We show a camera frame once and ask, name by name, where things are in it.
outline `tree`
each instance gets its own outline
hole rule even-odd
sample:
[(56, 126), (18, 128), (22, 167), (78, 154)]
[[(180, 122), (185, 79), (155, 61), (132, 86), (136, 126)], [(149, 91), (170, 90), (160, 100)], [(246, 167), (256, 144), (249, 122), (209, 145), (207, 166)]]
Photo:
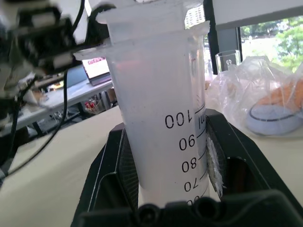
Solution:
[(295, 71), (303, 62), (303, 17), (285, 19), (288, 29), (276, 35), (281, 64)]
[(242, 37), (248, 36), (264, 36), (264, 35), (276, 35), (279, 31), (278, 24), (281, 20), (269, 21), (264, 23), (259, 23), (256, 25), (242, 26), (241, 35)]

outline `orange object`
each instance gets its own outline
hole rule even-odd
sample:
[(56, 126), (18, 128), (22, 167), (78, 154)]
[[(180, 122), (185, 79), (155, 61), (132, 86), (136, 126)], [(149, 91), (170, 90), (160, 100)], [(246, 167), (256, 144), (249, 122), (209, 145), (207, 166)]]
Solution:
[(279, 105), (297, 112), (302, 108), (303, 80), (273, 90), (270, 95), (260, 99), (258, 105)]

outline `table surface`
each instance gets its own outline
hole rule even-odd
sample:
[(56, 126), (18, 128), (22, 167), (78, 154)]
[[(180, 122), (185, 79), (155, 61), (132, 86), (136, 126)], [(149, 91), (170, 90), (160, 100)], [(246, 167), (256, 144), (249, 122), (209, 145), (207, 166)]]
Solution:
[[(89, 167), (110, 130), (121, 122), (120, 110), (115, 107), (59, 131), (43, 153), (4, 182), (0, 226), (69, 227)], [(26, 160), (46, 139), (20, 147), (11, 168)], [(252, 139), (303, 204), (303, 140)]]
[[(96, 86), (92, 86), (89, 80), (84, 80), (79, 84), (76, 84), (67, 89), (67, 105), (71, 106), (77, 104), (80, 101), (83, 101), (96, 93), (100, 93), (111, 88), (112, 81), (108, 81)], [(27, 125), (30, 125), (36, 121), (39, 121), (50, 114), (53, 114), (57, 111), (60, 111), (63, 108), (63, 90), (56, 90), (46, 94), (48, 100), (42, 102), (41, 105), (46, 106), (47, 108), (34, 107), (26, 105), (22, 109), (23, 115), (18, 118), (17, 129), (23, 128)], [(9, 122), (5, 125), (4, 129), (0, 131), (0, 136), (4, 136), (10, 133), (12, 123)]]

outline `clear plastic bag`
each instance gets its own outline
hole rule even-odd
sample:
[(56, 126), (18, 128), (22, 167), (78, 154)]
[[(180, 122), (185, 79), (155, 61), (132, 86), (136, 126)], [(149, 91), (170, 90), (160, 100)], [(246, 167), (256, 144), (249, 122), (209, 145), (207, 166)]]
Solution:
[(266, 56), (248, 57), (220, 73), (206, 99), (246, 134), (303, 136), (303, 64), (292, 73)]

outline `black cable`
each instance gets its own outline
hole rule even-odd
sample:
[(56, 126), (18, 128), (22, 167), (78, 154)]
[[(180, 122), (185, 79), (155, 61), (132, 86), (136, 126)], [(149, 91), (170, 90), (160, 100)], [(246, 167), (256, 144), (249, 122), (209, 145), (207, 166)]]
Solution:
[(82, 14), (83, 14), (83, 11), (84, 11), (84, 8), (85, 8), (85, 0), (81, 0), (81, 4), (80, 4), (80, 9), (79, 9), (79, 12), (78, 12), (78, 15), (76, 17), (76, 20), (74, 22), (74, 24), (72, 25), (71, 27), (71, 30), (72, 32), (74, 32), (81, 20), (81, 17), (82, 17)]
[(24, 90), (21, 91), (20, 95), (18, 96), (17, 103), (15, 106), (16, 109), (13, 113), (13, 121), (12, 121), (11, 130), (10, 130), (11, 141), (10, 141), (10, 146), (9, 146), (8, 158), (10, 158), (10, 156), (14, 150), (14, 141), (15, 141), (15, 136), (16, 136), (16, 131), (17, 131), (18, 115), (19, 115), (19, 109), (20, 109), (21, 102), (23, 100), (24, 95), (34, 85), (36, 80), (37, 80), (37, 77), (34, 77), (34, 79), (27, 85), (27, 87)]
[(37, 157), (37, 155), (39, 155), (46, 148), (46, 146), (51, 142), (51, 140), (55, 137), (57, 132), (60, 130), (61, 126), (64, 123), (66, 113), (67, 113), (67, 71), (65, 71), (65, 73), (64, 73), (63, 81), (64, 81), (64, 86), (63, 86), (64, 109), (63, 109), (63, 116), (62, 116), (62, 119), (61, 119), (59, 125), (57, 126), (57, 128), (55, 129), (55, 131), (53, 132), (51, 137), (48, 138), (48, 140), (44, 143), (44, 145), (36, 153), (34, 153), (28, 160), (26, 160), (25, 162), (23, 162), (22, 164), (17, 166), (15, 169), (10, 171), (9, 173), (5, 173), (5, 176), (0, 178), (0, 180), (4, 180), (6, 177), (13, 175), (14, 173), (16, 173), (17, 171), (22, 169), (24, 166), (26, 166), (29, 162), (31, 162), (35, 157)]

